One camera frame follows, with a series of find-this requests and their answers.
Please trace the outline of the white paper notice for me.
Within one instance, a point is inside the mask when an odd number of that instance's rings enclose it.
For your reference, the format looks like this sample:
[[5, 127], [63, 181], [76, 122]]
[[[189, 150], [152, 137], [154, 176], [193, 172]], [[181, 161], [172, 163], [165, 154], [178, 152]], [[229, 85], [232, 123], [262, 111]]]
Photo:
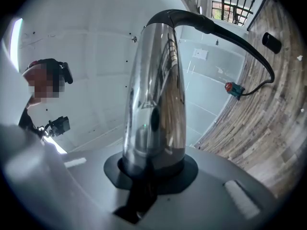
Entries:
[[197, 59], [202, 59], [202, 60], [207, 60], [207, 56], [208, 56], [208, 52], [207, 50], [204, 50], [202, 48], [194, 48], [192, 57], [193, 58], [197, 58]]

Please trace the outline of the black round waste bin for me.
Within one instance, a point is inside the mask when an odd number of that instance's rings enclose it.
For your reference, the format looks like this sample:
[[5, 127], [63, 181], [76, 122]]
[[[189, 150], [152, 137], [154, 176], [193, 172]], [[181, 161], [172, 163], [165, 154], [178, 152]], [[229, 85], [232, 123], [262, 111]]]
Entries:
[[281, 51], [282, 43], [268, 32], [265, 32], [262, 37], [262, 44], [271, 50], [274, 54], [278, 54]]

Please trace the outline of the long ceiling light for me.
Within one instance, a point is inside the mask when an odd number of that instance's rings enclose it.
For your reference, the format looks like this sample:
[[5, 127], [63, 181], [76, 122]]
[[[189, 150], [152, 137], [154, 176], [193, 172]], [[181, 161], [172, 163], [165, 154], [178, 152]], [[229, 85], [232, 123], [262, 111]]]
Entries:
[[17, 19], [12, 28], [11, 42], [10, 42], [10, 60], [14, 68], [19, 72], [18, 63], [18, 45], [19, 45], [19, 35], [22, 27], [23, 19]]

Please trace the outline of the black metal railing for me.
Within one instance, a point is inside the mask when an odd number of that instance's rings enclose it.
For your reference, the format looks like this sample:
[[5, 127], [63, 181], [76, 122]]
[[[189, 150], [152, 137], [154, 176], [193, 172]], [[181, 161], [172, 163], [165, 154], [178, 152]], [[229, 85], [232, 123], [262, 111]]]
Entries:
[[221, 12], [220, 20], [243, 27], [252, 11], [256, 0], [221, 0], [217, 8]]

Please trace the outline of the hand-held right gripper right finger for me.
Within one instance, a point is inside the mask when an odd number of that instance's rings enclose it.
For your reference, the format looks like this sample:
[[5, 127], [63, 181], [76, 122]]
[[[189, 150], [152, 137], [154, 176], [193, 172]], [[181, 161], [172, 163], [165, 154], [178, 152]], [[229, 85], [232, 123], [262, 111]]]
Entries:
[[141, 220], [146, 230], [255, 230], [269, 218], [276, 198], [231, 161], [186, 149], [199, 168], [193, 183], [175, 195], [161, 195]]

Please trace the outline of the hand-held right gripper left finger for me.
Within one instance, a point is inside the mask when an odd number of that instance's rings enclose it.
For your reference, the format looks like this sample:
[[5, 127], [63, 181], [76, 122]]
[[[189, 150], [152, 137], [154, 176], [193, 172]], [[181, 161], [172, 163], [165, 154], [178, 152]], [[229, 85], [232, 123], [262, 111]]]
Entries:
[[71, 152], [61, 158], [74, 179], [102, 209], [111, 213], [127, 202], [129, 191], [116, 188], [104, 172], [115, 152]]

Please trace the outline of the red and teal vacuum cleaner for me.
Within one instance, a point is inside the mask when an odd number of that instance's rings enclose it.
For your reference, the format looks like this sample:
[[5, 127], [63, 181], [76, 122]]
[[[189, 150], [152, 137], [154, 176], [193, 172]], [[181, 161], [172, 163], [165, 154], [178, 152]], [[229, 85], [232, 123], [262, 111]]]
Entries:
[[245, 90], [242, 86], [234, 83], [234, 82], [227, 82], [224, 86], [226, 92], [234, 97], [236, 97], [237, 100], [240, 100], [240, 96]]

